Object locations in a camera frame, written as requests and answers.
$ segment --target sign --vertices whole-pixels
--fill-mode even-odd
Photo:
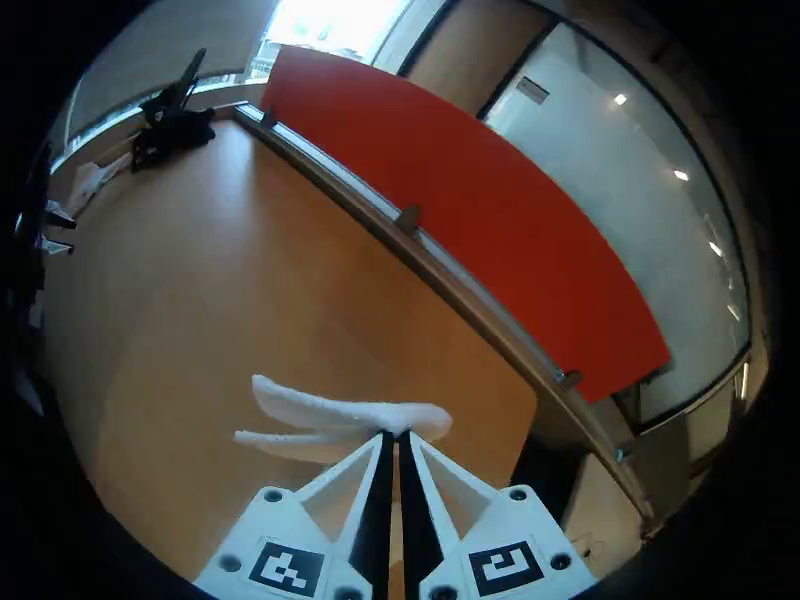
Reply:
[[[314,597],[324,554],[267,542],[249,579],[299,596]]]
[[[526,542],[473,552],[469,564],[481,596],[512,590],[544,577]]]

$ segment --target window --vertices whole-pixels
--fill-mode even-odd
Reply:
[[[282,0],[261,38],[249,79],[269,75],[281,44],[370,63],[409,0]]]

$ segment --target table surface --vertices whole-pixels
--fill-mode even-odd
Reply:
[[[316,476],[232,441],[289,431],[257,408],[254,373],[330,398],[436,403],[454,418],[437,446],[506,485],[530,387],[300,173],[235,123],[215,128],[208,146],[109,183],[59,233],[75,254],[48,267],[48,360],[109,511],[194,579],[259,488]]]

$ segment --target glass wall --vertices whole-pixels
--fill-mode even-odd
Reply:
[[[562,24],[486,123],[581,207],[650,306],[672,364],[642,386],[641,421],[685,405],[730,369],[750,335],[735,234],[698,156],[658,100]]]

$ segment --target red partition panel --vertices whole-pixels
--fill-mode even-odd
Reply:
[[[352,60],[284,46],[262,108],[398,208],[470,271],[590,402],[669,360],[636,284],[580,208],[480,121]]]

